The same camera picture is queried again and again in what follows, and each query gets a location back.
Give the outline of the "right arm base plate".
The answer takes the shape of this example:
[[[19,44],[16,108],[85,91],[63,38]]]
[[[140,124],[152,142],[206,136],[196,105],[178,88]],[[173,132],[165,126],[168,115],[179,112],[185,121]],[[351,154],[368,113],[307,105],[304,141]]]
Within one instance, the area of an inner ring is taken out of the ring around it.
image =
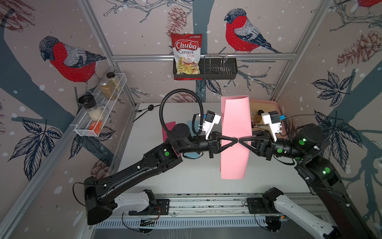
[[[266,198],[247,198],[245,205],[250,214],[280,214],[275,208],[274,201]]]

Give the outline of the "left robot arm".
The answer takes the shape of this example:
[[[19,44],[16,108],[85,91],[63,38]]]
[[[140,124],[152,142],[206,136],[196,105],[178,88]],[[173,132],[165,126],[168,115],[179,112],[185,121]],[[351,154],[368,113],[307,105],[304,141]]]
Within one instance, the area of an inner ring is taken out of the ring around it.
[[[96,179],[91,176],[84,180],[84,199],[87,224],[96,225],[112,215],[117,208],[115,198],[138,183],[164,173],[181,162],[182,153],[204,152],[222,153],[235,145],[238,139],[213,131],[208,137],[192,136],[187,124],[179,123],[166,133],[165,142],[143,155],[137,163],[111,176]]]

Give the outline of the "magenta paper sheet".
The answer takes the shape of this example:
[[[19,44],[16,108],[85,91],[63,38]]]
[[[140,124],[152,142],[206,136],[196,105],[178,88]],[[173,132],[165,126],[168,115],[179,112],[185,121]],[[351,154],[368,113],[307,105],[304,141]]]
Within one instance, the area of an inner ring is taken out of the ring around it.
[[[179,127],[174,121],[166,123],[163,127],[164,142],[161,144],[160,152],[167,161],[182,160],[179,153],[182,147],[179,133]]]

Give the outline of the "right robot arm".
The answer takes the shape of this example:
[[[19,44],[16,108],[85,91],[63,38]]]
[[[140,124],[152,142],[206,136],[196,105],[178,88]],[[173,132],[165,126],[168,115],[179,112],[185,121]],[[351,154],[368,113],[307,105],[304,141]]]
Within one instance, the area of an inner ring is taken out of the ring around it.
[[[302,126],[292,141],[272,138],[267,131],[258,130],[252,136],[240,138],[238,142],[267,160],[273,156],[295,159],[295,170],[320,198],[334,224],[314,216],[276,188],[263,194],[265,207],[287,216],[316,239],[376,238],[353,205],[335,166],[323,157],[329,139],[319,126]]]

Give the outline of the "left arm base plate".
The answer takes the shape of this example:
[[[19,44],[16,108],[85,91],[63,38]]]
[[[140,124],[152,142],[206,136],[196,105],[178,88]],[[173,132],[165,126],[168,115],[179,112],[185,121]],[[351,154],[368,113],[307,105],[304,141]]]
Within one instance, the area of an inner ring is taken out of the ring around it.
[[[168,215],[169,208],[170,208],[169,199],[150,200],[148,207],[144,211],[142,211],[142,213],[143,215],[155,215],[155,216]]]

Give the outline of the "light pink paper sheet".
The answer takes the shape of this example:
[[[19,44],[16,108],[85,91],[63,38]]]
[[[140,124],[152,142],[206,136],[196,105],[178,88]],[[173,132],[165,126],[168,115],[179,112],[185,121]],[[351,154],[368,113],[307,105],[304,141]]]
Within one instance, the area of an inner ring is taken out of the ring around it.
[[[222,134],[237,139],[252,135],[248,96],[222,97]],[[245,177],[250,150],[240,143],[225,149],[221,154],[221,179],[236,180]]]

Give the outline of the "light blue paper sheet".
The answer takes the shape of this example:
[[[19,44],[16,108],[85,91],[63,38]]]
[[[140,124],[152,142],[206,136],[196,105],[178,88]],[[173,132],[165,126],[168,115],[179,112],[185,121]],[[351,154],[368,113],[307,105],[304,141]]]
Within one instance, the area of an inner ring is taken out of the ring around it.
[[[187,121],[187,125],[190,128],[191,136],[196,136],[196,134],[193,132],[193,126],[192,126],[192,121],[191,120]],[[187,152],[187,153],[183,153],[183,157],[186,158],[186,159],[199,159],[203,155],[204,155],[203,152]]]

